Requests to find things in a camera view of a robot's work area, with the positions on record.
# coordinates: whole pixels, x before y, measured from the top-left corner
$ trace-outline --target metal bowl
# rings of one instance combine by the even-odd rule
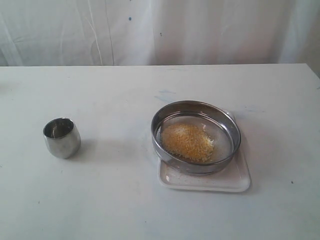
[[[161,132],[166,121],[189,116],[209,121],[218,126],[230,143],[228,154],[214,162],[193,163],[167,152],[161,144]],[[161,108],[151,122],[153,147],[162,161],[172,168],[189,175],[208,175],[223,170],[232,160],[241,143],[240,130],[235,121],[220,108],[199,101],[178,101]]]

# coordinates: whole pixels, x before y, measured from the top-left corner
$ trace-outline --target cup rim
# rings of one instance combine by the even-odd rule
[[[47,135],[45,134],[45,130],[46,130],[46,128],[49,126],[49,124],[51,124],[51,123],[54,122],[54,121],[60,120],[60,119],[70,121],[70,122],[72,123],[72,129],[71,129],[67,134],[65,134],[65,135],[63,135],[63,136],[60,136],[60,137],[50,137],[50,136],[47,136]],[[58,118],[55,118],[55,119],[49,121],[49,122],[44,126],[44,128],[43,128],[43,130],[42,130],[42,133],[43,133],[43,135],[44,135],[45,138],[55,140],[55,139],[63,139],[63,138],[65,138],[66,136],[68,136],[69,134],[71,134],[74,129],[75,129],[75,123],[74,123],[74,121],[72,121],[72,120],[71,120],[70,118],[68,118],[68,117],[58,117]]]

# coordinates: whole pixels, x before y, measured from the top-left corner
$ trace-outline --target white tray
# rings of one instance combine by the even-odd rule
[[[232,113],[224,111],[235,119]],[[158,179],[167,188],[192,191],[240,193],[251,185],[247,161],[241,147],[225,169],[206,176],[183,174],[159,160]]]

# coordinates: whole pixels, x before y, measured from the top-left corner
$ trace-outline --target white cloth backdrop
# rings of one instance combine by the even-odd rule
[[[320,0],[0,0],[0,66],[307,62],[320,72],[319,16]]]

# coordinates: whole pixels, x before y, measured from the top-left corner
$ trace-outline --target yellow grains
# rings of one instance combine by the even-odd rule
[[[176,154],[192,162],[204,163],[209,160],[214,150],[213,141],[199,127],[175,123],[165,128],[161,134],[163,147],[171,154]]]

